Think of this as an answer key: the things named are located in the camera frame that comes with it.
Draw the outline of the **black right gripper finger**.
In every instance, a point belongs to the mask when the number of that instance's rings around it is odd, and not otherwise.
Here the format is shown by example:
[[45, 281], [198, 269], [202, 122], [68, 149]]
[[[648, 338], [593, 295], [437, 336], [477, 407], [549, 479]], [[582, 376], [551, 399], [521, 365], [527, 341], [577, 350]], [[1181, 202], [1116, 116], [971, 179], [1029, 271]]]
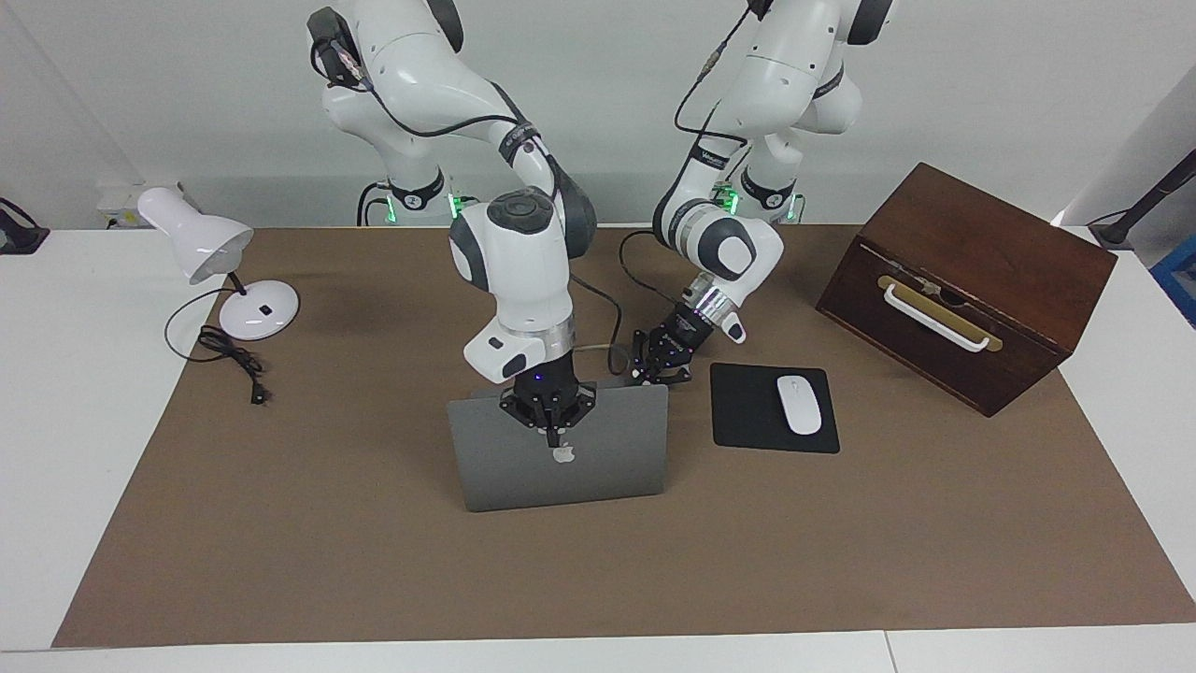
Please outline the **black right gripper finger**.
[[547, 438], [548, 447], [559, 447], [559, 396], [529, 394], [512, 386], [500, 394], [499, 406], [509, 416], [521, 422], [521, 426], [541, 430]]
[[569, 427], [580, 421], [594, 409], [597, 388], [594, 383], [561, 379], [556, 386], [556, 447], [561, 446], [561, 436]]

